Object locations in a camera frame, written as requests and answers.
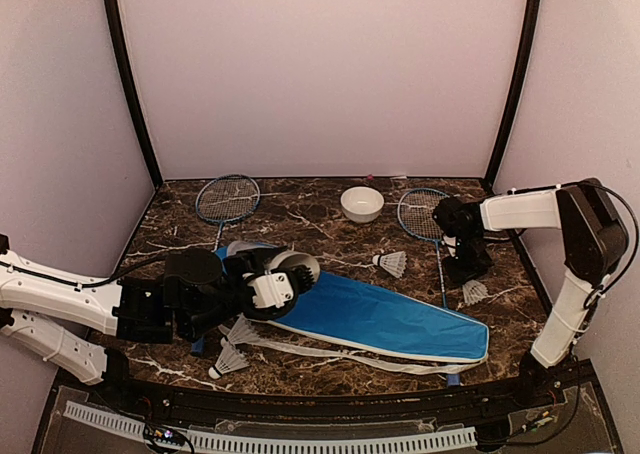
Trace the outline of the white shuttlecock tube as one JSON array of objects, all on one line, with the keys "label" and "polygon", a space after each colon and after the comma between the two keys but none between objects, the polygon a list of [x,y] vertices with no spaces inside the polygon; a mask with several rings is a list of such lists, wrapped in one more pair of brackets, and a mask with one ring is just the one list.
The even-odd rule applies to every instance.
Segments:
[{"label": "white shuttlecock tube", "polygon": [[[283,246],[273,246],[273,245],[262,244],[262,243],[234,241],[228,246],[228,248],[231,248],[231,251],[229,252],[229,254],[232,255],[235,250],[240,250],[243,247],[250,248],[251,246],[283,247]],[[319,267],[318,261],[310,254],[298,252],[288,248],[288,253],[284,254],[284,260],[281,262],[281,268],[290,268],[296,265],[304,265],[306,267],[309,267],[313,272],[313,275],[315,278],[315,284],[316,284],[320,275],[320,267]]]}]

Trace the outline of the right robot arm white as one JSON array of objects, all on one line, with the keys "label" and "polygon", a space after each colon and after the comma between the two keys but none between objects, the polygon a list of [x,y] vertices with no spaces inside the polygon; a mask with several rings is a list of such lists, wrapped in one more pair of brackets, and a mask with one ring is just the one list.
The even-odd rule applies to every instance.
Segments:
[{"label": "right robot arm white", "polygon": [[512,190],[482,201],[445,197],[432,212],[453,243],[443,261],[445,272],[458,285],[485,274],[493,264],[486,250],[487,232],[559,230],[564,280],[529,354],[537,364],[553,367],[584,332],[599,298],[622,276],[622,257],[637,251],[614,205],[618,199],[597,178]]}]

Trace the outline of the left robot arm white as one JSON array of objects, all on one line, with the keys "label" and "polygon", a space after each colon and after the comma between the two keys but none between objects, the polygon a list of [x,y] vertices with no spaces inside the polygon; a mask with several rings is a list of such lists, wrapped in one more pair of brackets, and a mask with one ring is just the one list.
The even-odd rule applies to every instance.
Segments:
[{"label": "left robot arm white", "polygon": [[237,316],[274,320],[289,313],[319,276],[316,260],[287,247],[235,242],[225,257],[189,248],[162,257],[163,272],[129,269],[90,277],[33,264],[1,238],[1,332],[88,385],[120,410],[141,401],[126,358],[59,325],[68,320],[132,342],[195,342]]}]

